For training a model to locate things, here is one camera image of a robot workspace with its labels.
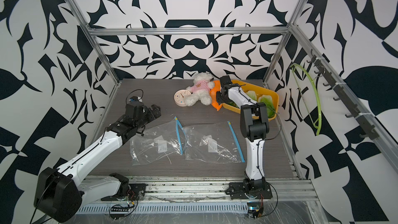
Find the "yellow plastic tray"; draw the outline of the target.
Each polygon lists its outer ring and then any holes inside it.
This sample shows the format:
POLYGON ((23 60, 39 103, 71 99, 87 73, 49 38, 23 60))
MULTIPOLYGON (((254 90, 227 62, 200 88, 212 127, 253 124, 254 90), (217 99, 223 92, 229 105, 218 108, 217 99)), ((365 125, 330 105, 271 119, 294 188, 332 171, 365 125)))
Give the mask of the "yellow plastic tray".
MULTIPOLYGON (((212 98, 212 104, 211 105, 217 111, 219 111, 221 108, 224 108, 226 110, 229 110, 229 111, 232 111, 232 112, 235 112, 235 113, 239 114, 240 113, 240 109, 238 107, 232 106, 232 105, 227 104, 227 103, 222 103, 222 104, 217 103, 217 101, 216 101, 216 93, 221 90, 221 85, 220 85, 220 81, 219 80, 215 80, 214 83, 215 83, 215 87, 213 89, 211 89, 211 91, 210 91, 210 96, 212 98)), ((256 93, 256 99, 258 99, 259 97, 261 98, 261 97, 263 97, 265 95, 266 96, 265 98, 267 99, 267 103, 266 103, 267 107, 269 107, 270 104, 272 103, 272 106, 274 108, 273 110, 275 111, 275 112, 273 112, 271 110, 268 111, 269 112, 268 120, 271 121, 271 120, 274 120, 276 118, 276 114, 278 112, 278 104, 279 104, 279 95, 276 92, 274 92, 272 90, 269 90, 269 89, 266 89, 266 88, 263 88, 263 87, 260 87, 260 86, 256 86, 256 85, 248 83, 248 82, 243 82, 243 81, 240 81, 240 80, 236 80, 236 79, 233 79, 232 83, 241 85, 242 89, 243 89, 243 91, 245 93, 247 93, 248 91, 254 91, 256 93)))

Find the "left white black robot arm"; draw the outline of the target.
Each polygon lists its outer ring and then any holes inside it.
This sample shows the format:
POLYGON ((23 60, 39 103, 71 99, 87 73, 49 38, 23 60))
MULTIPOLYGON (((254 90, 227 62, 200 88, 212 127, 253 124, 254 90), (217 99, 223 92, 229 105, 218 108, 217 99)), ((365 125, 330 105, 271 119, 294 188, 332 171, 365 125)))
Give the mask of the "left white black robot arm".
POLYGON ((129 180, 118 173, 89 186, 82 186, 82 182, 112 152, 135 135, 143 135, 145 126, 159 117, 161 108, 157 105, 147 107, 140 101, 127 103, 124 115, 106 127, 93 144, 70 161, 55 169, 46 168, 39 174, 35 210, 64 223, 89 203, 107 197, 127 197, 129 180))

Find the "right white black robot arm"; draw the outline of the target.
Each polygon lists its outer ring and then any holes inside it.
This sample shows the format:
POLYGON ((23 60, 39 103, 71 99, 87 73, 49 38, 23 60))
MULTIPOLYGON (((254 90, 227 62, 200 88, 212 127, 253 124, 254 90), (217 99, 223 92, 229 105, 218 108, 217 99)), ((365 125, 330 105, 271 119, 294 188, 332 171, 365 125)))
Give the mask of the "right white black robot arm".
POLYGON ((267 107, 250 98, 241 85, 232 83, 229 76, 220 78, 218 103, 234 102, 240 109, 240 131, 246 139, 247 165, 243 185, 246 193, 264 190, 266 180, 263 171, 263 147, 269 133, 267 107))

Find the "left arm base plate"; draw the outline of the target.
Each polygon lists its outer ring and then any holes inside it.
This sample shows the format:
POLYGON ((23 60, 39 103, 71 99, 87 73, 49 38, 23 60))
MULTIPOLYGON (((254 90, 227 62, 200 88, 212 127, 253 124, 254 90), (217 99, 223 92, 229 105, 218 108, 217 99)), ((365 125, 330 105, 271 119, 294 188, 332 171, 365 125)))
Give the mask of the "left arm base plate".
POLYGON ((101 198, 101 201, 136 201, 145 196, 147 184, 122 184, 113 196, 101 198))

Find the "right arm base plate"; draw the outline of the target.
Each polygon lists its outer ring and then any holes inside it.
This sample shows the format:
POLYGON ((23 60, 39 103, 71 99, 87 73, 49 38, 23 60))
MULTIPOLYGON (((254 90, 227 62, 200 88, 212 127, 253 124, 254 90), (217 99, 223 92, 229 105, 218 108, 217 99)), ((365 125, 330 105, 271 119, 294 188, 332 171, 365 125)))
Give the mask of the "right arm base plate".
POLYGON ((229 183, 226 195, 234 199, 271 199, 273 197, 271 185, 264 179, 244 179, 243 182, 229 183))

